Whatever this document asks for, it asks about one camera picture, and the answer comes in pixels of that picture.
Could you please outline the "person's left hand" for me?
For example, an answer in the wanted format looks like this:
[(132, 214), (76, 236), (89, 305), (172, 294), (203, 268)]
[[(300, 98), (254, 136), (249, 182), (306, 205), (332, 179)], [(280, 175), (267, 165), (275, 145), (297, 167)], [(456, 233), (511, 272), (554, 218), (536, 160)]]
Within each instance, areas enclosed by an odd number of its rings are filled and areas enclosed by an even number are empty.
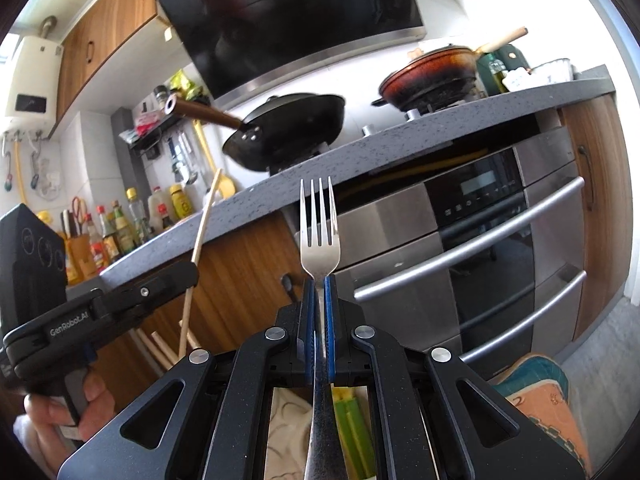
[(48, 396), (24, 397), (25, 414), (18, 416), (13, 433), (18, 442), (48, 479), (55, 479), (70, 449), (58, 435), (58, 426), (76, 426), (81, 441), (88, 441), (115, 416), (115, 400), (100, 374), (90, 370), (85, 377), (84, 395), (88, 402), (80, 422), (74, 422), (68, 408)]

